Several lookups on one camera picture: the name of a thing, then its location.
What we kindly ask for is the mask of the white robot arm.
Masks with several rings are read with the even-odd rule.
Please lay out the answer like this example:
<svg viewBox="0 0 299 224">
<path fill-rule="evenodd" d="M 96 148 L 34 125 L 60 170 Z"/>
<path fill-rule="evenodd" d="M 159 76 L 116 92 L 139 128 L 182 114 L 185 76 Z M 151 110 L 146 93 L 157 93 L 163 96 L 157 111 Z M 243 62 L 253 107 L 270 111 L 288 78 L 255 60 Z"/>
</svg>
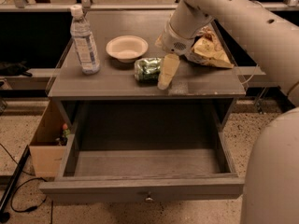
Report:
<svg viewBox="0 0 299 224">
<path fill-rule="evenodd" d="M 187 53 L 196 32 L 219 24 L 299 103 L 299 27 L 249 0 L 180 0 L 160 36 L 167 52 Z M 241 224 L 299 224 L 299 108 L 274 119 L 252 148 Z"/>
</svg>

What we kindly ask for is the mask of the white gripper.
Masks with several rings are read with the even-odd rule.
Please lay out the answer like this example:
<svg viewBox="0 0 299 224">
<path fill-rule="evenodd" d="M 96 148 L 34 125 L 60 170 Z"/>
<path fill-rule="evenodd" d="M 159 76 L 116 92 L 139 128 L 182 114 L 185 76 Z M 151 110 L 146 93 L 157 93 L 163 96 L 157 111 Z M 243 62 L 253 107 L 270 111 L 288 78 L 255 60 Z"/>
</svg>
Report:
<svg viewBox="0 0 299 224">
<path fill-rule="evenodd" d="M 191 48 L 195 35 L 195 31 L 183 35 L 176 32 L 170 22 L 164 26 L 162 33 L 155 41 L 155 46 L 167 53 L 176 54 L 167 54 L 164 57 L 158 77 L 158 88 L 160 90 L 166 90 L 169 87 L 180 64 L 179 56 L 184 55 Z"/>
</svg>

